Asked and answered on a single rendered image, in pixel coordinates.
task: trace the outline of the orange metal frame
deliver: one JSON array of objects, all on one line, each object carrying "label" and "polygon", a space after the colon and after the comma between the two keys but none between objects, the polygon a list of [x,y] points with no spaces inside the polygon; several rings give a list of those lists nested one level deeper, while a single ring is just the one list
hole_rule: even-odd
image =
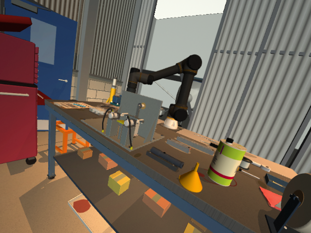
[{"label": "orange metal frame", "polygon": [[72,133],[72,144],[76,144],[79,143],[84,147],[88,147],[89,146],[89,142],[81,142],[79,139],[77,139],[77,133],[73,130],[65,130],[63,127],[59,126],[62,125],[63,122],[61,122],[60,120],[58,120],[56,122],[56,129],[61,132],[63,134],[63,149],[61,150],[58,146],[55,145],[55,149],[60,152],[61,154],[63,153],[67,153],[67,143],[68,143],[68,134]]}]

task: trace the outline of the robotic arm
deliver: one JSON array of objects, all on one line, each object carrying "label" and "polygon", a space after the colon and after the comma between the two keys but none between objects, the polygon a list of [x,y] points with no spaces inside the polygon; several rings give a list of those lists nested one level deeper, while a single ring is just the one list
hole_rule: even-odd
[{"label": "robotic arm", "polygon": [[163,79],[177,73],[183,73],[184,77],[181,83],[178,99],[176,100],[175,104],[170,105],[166,119],[166,121],[173,120],[173,126],[171,125],[171,122],[168,124],[164,123],[167,128],[177,129],[177,122],[175,121],[184,121],[188,116],[187,101],[189,98],[193,78],[197,74],[197,71],[201,65],[201,58],[194,54],[172,67],[162,69],[151,74],[144,74],[141,73],[137,68],[131,68],[126,91],[136,93],[138,82],[151,85],[154,81],[159,79]]}]

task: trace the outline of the black bracket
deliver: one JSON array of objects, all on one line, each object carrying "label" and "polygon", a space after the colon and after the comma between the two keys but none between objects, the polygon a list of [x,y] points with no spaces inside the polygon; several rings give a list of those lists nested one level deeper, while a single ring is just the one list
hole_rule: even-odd
[{"label": "black bracket", "polygon": [[295,194],[290,194],[290,199],[285,204],[281,213],[274,218],[265,215],[270,233],[299,233],[293,228],[286,226],[287,222],[291,219],[297,208],[300,206],[301,202]]}]

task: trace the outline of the drawer handle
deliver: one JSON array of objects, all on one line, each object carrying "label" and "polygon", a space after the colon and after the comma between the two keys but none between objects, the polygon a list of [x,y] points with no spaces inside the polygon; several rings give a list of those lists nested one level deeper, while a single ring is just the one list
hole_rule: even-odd
[{"label": "drawer handle", "polygon": [[26,94],[19,94],[19,93],[9,93],[9,92],[0,92],[0,95],[5,95],[5,96],[29,96],[27,93]]}]

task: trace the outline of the brick wall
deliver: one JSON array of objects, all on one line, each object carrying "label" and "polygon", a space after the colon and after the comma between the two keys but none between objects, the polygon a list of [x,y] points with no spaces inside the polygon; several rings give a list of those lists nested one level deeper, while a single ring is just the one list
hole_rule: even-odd
[{"label": "brick wall", "polygon": [[[87,85],[87,94],[86,100],[92,102],[106,102],[110,96],[111,90],[111,83],[106,83],[105,81],[94,81],[88,80]],[[121,94],[122,86],[117,85],[116,95]],[[71,83],[71,100],[76,99],[77,93],[77,77],[75,75],[72,76],[72,83]]]}]

